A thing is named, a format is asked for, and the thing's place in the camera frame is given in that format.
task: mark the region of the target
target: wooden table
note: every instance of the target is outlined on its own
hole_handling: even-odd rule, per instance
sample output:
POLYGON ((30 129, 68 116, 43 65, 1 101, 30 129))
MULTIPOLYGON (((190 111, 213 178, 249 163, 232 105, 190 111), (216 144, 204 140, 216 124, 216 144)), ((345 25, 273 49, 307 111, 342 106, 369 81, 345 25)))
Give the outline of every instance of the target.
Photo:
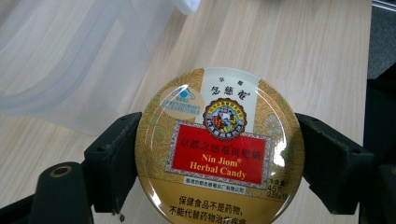
MULTIPOLYGON (((130 112, 194 68, 229 66, 271 83, 295 112, 316 117, 362 143, 371 1, 202 1, 175 10, 130 112)), ((38 176, 62 161, 83 161, 88 136, 33 118, 0 115, 0 207, 35 192, 38 176)), ((121 211, 126 223, 167 223, 136 181, 121 211)), ((305 181, 275 223, 358 223, 331 215, 305 181)), ((96 223, 119 216, 94 214, 96 223)))

